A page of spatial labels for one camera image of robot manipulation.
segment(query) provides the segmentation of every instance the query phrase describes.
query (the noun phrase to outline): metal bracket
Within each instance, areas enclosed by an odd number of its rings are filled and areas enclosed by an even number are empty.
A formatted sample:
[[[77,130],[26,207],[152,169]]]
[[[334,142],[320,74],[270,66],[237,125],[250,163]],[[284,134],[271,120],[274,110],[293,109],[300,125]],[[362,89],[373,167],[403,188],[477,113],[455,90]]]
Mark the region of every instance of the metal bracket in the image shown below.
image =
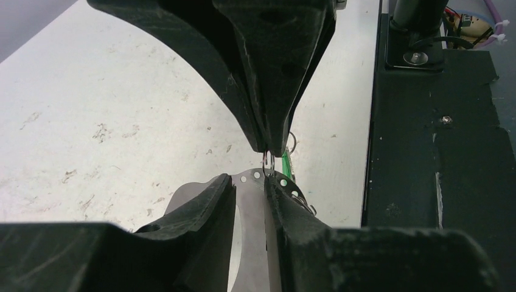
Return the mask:
[[[390,68],[442,71],[444,69],[444,55],[441,43],[428,43],[413,49],[410,48],[409,35],[390,27],[386,65]]]
[[[292,194],[292,199],[299,204],[299,200],[306,202],[299,187],[288,177],[279,172],[265,169],[267,175],[275,175],[281,182],[283,191]],[[234,284],[228,291],[232,292],[268,292],[270,291],[269,272],[267,264],[267,246],[265,238],[264,208],[267,198],[264,192],[265,175],[262,168],[245,170],[231,175],[237,193],[238,212],[235,213],[235,227],[229,266],[229,285]],[[206,183],[190,182],[182,185],[174,193],[165,214],[182,206],[199,195],[213,181]],[[231,271],[238,271],[236,278],[232,278]]]

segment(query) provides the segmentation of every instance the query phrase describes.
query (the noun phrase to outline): hole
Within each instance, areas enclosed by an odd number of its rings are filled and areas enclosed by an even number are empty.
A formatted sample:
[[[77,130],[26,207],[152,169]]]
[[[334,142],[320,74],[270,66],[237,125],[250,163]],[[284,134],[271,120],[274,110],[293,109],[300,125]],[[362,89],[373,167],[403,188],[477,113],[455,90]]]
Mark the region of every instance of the hole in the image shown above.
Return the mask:
[[[160,230],[161,227],[157,224],[150,224],[142,226],[140,229],[138,229],[135,233],[147,233],[147,232],[153,232]]]
[[[281,73],[288,78],[301,78],[305,74],[305,69],[294,63],[285,63],[281,66]]]
[[[267,23],[280,25],[294,21],[296,16],[278,10],[269,10],[260,13],[260,18]]]

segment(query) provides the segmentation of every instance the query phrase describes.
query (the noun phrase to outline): black pole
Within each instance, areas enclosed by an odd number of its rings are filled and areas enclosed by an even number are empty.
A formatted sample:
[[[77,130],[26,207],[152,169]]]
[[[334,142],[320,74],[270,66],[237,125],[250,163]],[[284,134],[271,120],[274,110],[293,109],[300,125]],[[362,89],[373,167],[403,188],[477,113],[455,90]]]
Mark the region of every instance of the black pole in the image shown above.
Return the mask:
[[[439,31],[448,0],[398,0],[392,17],[392,28],[420,36]]]

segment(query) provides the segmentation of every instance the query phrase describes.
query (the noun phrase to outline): red wire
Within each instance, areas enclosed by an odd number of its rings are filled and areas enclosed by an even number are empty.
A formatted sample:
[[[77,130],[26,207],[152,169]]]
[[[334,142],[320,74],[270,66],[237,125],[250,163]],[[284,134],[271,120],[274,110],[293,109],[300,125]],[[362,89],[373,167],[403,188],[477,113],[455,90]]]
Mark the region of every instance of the red wire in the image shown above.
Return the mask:
[[[444,11],[446,11],[446,12],[448,12],[448,13],[451,13],[451,14],[453,14],[453,15],[456,15],[458,18],[460,18],[460,17],[461,17],[458,13],[455,13],[455,12],[451,11],[451,10],[450,10],[450,9],[448,9],[448,8],[445,8],[445,9],[444,9]]]

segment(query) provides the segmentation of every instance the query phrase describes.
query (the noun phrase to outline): key ring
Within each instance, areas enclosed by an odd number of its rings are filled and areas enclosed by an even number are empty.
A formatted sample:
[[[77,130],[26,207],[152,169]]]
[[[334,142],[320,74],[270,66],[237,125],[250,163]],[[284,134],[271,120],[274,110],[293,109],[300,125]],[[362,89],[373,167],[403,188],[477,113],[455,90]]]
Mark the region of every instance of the key ring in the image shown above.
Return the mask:
[[[269,164],[268,163],[268,160],[267,160],[267,153],[269,153],[269,151],[265,151],[263,153],[263,159],[262,159],[262,170],[263,170],[263,174],[265,174],[265,166],[266,165],[270,165],[269,168],[270,170],[274,171],[274,156],[271,154],[271,163]]]
[[[296,138],[296,136],[294,135],[294,133],[292,132],[288,132],[292,138],[294,139],[294,146],[292,146],[292,149],[290,149],[289,153],[292,154],[294,153],[294,150],[296,150],[296,146],[298,146],[298,138]]]

